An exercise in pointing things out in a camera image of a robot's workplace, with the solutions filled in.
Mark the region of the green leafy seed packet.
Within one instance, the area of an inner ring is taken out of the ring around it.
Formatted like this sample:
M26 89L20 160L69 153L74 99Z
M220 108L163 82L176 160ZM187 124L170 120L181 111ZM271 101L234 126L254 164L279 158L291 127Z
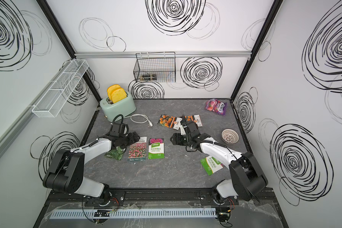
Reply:
M116 147L115 149L112 149L109 152L105 153L105 157L108 159L114 159L117 161L120 161L126 151L126 148L122 149L120 146Z

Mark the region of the orange marigold seed packet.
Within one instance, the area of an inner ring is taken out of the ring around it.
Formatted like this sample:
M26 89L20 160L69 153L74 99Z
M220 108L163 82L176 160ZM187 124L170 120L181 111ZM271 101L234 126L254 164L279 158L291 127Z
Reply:
M196 123L198 127L202 127L200 115L191 115L191 116L186 116L185 118L186 118L186 121L193 121L194 123Z
M158 125L161 125L167 128L172 128L175 130L179 130L181 126L181 120L182 120L181 117L174 117L174 116L162 114L159 117Z

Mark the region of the pink flower field seed packet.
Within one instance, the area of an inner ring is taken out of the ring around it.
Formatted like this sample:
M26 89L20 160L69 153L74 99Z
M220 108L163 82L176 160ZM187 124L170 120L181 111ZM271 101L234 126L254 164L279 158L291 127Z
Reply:
M141 137L140 140L129 146L128 161L138 162L146 159L147 137Z

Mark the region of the green white impatiens seed packet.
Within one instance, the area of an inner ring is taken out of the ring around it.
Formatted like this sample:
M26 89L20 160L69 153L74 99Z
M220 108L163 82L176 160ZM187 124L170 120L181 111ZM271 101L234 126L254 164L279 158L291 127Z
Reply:
M164 139L151 138L149 140L148 159L164 158Z

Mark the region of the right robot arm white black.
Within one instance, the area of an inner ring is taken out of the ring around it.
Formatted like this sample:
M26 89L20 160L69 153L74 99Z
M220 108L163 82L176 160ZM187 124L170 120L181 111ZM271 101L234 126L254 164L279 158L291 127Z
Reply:
M221 162L230 171L230 179L215 185L215 201L239 197L250 201L268 185L268 179L255 156L250 152L237 152L217 142L209 134L200 133L193 121L180 122L181 133L170 138L173 145L185 146L187 152L201 152Z

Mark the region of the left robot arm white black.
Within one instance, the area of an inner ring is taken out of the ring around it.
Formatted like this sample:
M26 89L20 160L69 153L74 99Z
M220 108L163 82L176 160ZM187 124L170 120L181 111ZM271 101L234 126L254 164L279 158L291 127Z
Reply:
M50 163L43 178L43 186L55 192L79 194L110 201L111 192L107 184L84 177L85 164L113 149L125 149L139 142L136 132L129 132L127 124L110 131L93 142L73 149L60 149Z

